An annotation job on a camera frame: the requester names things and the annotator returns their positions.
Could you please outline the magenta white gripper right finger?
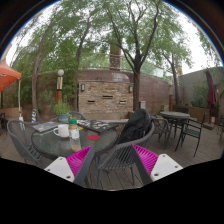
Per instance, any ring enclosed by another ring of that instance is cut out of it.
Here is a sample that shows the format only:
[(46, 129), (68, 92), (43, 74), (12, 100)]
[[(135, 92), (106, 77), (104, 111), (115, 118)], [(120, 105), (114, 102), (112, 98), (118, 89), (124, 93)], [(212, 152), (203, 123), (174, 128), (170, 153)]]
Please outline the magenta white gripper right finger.
[(131, 147), (131, 154), (138, 168), (143, 185), (148, 185), (182, 169), (182, 166), (167, 154), (157, 155), (135, 144)]

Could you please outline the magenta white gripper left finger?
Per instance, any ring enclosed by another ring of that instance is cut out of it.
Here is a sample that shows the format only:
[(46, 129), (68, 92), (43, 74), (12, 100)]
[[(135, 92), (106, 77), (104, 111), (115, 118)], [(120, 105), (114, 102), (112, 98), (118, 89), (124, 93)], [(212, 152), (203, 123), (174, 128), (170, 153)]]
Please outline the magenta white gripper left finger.
[(88, 169), (94, 157), (92, 145), (81, 149), (69, 157), (58, 157), (45, 171), (68, 180), (78, 186), (88, 184), (86, 179)]

